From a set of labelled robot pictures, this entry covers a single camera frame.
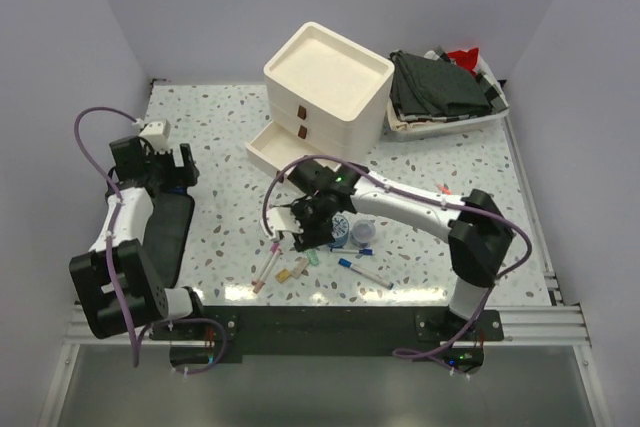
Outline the cream bottom drawer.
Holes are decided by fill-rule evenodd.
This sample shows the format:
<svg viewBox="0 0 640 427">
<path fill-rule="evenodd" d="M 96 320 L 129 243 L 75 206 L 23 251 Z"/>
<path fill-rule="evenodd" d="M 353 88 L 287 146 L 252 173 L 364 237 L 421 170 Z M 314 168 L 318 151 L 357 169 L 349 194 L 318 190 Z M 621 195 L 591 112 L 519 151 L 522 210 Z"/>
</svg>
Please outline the cream bottom drawer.
<svg viewBox="0 0 640 427">
<path fill-rule="evenodd" d="M 245 149 L 251 164 L 271 178 L 296 159 L 321 154 L 320 150 L 275 122 L 270 122 L 253 140 L 247 142 Z"/>
</svg>

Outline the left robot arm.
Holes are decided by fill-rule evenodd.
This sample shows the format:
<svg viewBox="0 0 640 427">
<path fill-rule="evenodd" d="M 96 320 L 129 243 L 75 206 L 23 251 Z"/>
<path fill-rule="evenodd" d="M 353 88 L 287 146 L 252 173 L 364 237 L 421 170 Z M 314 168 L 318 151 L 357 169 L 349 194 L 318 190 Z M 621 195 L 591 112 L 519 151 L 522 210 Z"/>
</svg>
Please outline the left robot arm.
<svg viewBox="0 0 640 427">
<path fill-rule="evenodd" d="M 180 164 L 140 137 L 110 149 L 107 217 L 88 252 L 69 264 L 88 325 L 105 339 L 172 320 L 183 338 L 196 339 L 207 315 L 194 289 L 177 284 L 195 211 L 188 190 L 199 177 L 191 147 L 180 144 Z"/>
</svg>

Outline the cream drawer cabinet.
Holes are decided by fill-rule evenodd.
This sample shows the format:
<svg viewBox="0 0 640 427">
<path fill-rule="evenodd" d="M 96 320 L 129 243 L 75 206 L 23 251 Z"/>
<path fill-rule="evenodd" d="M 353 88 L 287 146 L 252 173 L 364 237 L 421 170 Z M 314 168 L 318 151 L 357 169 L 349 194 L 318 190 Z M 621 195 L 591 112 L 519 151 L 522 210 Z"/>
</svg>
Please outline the cream drawer cabinet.
<svg viewBox="0 0 640 427">
<path fill-rule="evenodd" d="M 316 23 L 265 64 L 272 119 L 298 143 L 360 162 L 379 141 L 393 63 Z"/>
</svg>

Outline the clear purple round jar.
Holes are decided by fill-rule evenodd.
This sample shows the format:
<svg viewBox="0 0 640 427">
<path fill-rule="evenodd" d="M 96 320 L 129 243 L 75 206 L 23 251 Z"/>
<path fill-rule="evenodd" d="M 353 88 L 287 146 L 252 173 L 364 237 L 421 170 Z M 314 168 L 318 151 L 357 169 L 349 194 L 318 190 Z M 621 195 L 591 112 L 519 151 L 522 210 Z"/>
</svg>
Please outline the clear purple round jar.
<svg viewBox="0 0 640 427">
<path fill-rule="evenodd" d="M 351 226 L 351 242 L 359 248 L 368 248 L 376 237 L 376 227 L 372 220 L 361 219 Z"/>
</svg>

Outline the green eraser stick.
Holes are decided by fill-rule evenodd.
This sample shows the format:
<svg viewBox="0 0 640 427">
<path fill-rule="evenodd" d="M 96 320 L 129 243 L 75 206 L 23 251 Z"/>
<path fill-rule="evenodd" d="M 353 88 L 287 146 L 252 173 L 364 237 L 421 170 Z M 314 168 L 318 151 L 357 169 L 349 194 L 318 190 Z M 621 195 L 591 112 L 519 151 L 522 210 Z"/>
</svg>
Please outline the green eraser stick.
<svg viewBox="0 0 640 427">
<path fill-rule="evenodd" d="M 309 263 L 313 266 L 317 266 L 319 264 L 319 258 L 315 250 L 307 250 L 306 256 L 309 260 Z"/>
</svg>

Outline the blue patterned round jar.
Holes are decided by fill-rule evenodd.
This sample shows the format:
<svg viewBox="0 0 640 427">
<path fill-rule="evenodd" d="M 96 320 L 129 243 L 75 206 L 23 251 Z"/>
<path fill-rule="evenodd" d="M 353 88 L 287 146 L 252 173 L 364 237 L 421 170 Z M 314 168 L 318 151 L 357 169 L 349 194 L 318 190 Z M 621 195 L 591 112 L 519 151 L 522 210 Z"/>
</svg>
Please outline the blue patterned round jar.
<svg viewBox="0 0 640 427">
<path fill-rule="evenodd" d="M 350 224 L 348 219 L 336 214 L 332 219 L 332 241 L 328 244 L 330 248 L 343 248 L 349 239 Z"/>
</svg>

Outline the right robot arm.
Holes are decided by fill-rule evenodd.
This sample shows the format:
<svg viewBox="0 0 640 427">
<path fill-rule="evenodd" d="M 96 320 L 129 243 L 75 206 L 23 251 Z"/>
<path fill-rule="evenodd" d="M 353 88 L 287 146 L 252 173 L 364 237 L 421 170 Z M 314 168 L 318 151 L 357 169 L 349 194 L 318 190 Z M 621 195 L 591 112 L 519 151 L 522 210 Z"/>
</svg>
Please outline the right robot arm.
<svg viewBox="0 0 640 427">
<path fill-rule="evenodd" d="M 333 243 L 333 218 L 344 212 L 424 231 L 448 244 L 457 276 L 445 316 L 448 333 L 466 340 L 480 329 L 476 310 L 495 285 L 515 233 L 489 194 L 477 189 L 462 197 L 430 193 L 362 166 L 332 169 L 311 157 L 301 158 L 286 177 L 303 193 L 290 205 L 299 226 L 293 234 L 298 251 Z"/>
</svg>

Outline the yellow eraser block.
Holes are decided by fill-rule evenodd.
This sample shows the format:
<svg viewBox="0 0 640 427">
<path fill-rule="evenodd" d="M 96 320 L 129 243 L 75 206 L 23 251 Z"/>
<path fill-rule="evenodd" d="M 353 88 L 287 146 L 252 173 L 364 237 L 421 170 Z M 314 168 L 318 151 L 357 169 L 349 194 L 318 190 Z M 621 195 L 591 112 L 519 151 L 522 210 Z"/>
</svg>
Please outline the yellow eraser block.
<svg viewBox="0 0 640 427">
<path fill-rule="evenodd" d="M 288 269 L 283 269 L 275 275 L 275 279 L 279 283 L 284 283 L 292 276 L 292 273 Z"/>
</svg>

